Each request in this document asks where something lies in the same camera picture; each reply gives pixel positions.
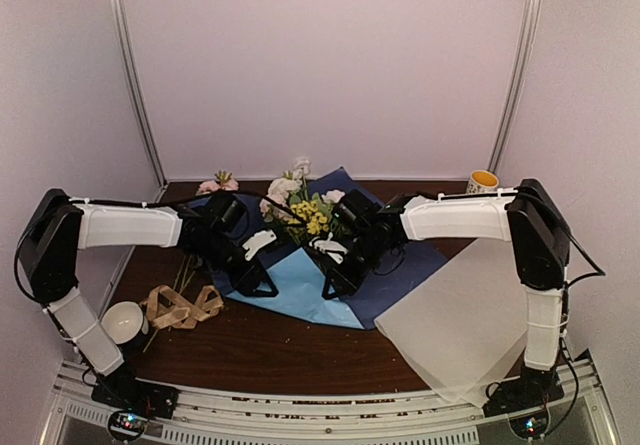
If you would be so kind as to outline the blue wrapping paper sheet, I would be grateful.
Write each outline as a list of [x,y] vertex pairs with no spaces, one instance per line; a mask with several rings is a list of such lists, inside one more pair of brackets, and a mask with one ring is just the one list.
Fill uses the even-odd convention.
[[384,256],[356,294],[326,300],[325,275],[306,250],[288,241],[257,257],[278,289],[275,297],[245,297],[226,273],[208,269],[220,293],[228,298],[310,323],[372,330],[374,319],[443,267],[447,258],[426,241],[411,242],[403,256]]

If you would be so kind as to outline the yellow fake flower bunch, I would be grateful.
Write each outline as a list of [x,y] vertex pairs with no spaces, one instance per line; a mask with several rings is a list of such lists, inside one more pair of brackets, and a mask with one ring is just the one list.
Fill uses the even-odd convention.
[[311,237],[330,231],[332,207],[329,204],[318,200],[300,201],[290,208],[294,212],[287,221],[290,227],[304,230]]

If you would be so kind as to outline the white fake flower long stem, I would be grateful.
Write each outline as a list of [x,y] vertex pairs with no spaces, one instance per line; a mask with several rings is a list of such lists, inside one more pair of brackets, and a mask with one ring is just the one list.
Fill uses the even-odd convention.
[[284,171],[280,178],[271,182],[267,196],[281,204],[290,203],[294,198],[307,200],[309,198],[307,178],[310,171],[309,157],[296,158],[291,169]]

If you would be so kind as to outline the pale rose leafy stem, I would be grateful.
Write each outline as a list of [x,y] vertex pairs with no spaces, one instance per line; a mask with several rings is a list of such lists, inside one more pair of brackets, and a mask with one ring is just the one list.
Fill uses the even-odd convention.
[[342,190],[329,190],[324,194],[314,193],[311,197],[313,206],[323,215],[331,216],[335,205],[345,196]]

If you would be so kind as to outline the pink fake rose stem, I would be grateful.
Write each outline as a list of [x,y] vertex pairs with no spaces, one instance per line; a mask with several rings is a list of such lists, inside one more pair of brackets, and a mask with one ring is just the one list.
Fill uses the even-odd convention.
[[268,225],[276,222],[286,222],[291,215],[284,210],[288,207],[289,193],[287,191],[272,191],[267,194],[266,199],[260,202],[260,212],[264,221]]

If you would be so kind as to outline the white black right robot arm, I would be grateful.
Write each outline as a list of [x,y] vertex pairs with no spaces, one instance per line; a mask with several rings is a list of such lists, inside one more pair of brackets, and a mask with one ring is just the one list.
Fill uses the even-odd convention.
[[550,391],[568,320],[566,269],[576,243],[538,180],[479,193],[399,195],[383,207],[348,193],[333,216],[352,238],[348,245],[333,236],[310,242],[332,261],[322,292],[326,299],[354,295],[385,253],[408,243],[474,239],[510,250],[527,299],[523,377],[514,382],[512,395],[530,407]]

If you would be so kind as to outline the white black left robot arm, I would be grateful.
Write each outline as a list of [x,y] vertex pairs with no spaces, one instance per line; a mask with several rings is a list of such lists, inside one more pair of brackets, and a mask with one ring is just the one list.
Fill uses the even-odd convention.
[[19,288],[61,326],[99,375],[106,394],[123,409],[144,398],[138,380],[119,370],[124,356],[79,291],[79,251],[95,247],[179,248],[227,275],[246,297],[275,297],[278,289],[258,258],[273,243],[270,231],[245,243],[232,232],[248,213],[237,194],[216,191],[164,203],[73,198],[52,188],[28,222],[14,256]]

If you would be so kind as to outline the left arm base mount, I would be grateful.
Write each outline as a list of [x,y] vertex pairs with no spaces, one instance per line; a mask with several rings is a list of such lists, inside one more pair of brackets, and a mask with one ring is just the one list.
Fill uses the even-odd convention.
[[106,429],[117,443],[130,444],[138,440],[153,419],[173,417],[179,390],[138,379],[135,369],[128,362],[107,375],[88,365],[82,376],[85,384],[88,373],[95,378],[91,399],[114,408],[107,418]]

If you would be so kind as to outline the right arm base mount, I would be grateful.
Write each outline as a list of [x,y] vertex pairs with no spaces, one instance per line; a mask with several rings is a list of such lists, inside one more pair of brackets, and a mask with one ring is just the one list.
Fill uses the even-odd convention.
[[533,441],[550,431],[548,404],[562,399],[564,390],[555,368],[541,371],[524,366],[519,377],[487,385],[485,395],[485,418],[506,415],[516,437]]

